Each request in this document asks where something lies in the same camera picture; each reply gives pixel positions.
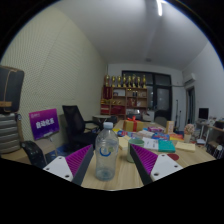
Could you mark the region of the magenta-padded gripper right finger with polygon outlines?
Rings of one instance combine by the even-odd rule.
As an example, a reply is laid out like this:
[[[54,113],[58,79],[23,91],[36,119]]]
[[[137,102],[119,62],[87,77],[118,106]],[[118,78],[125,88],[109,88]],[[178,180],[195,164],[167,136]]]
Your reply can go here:
[[[143,185],[150,184],[182,169],[182,166],[167,154],[157,155],[134,144],[130,146],[130,154]]]

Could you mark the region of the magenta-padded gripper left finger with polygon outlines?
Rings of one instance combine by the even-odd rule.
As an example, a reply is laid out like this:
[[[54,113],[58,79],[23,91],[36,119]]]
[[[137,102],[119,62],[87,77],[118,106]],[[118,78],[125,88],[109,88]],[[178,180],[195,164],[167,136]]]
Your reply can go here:
[[[44,170],[76,185],[81,185],[92,157],[93,146],[88,145],[67,157],[56,157],[44,167]]]

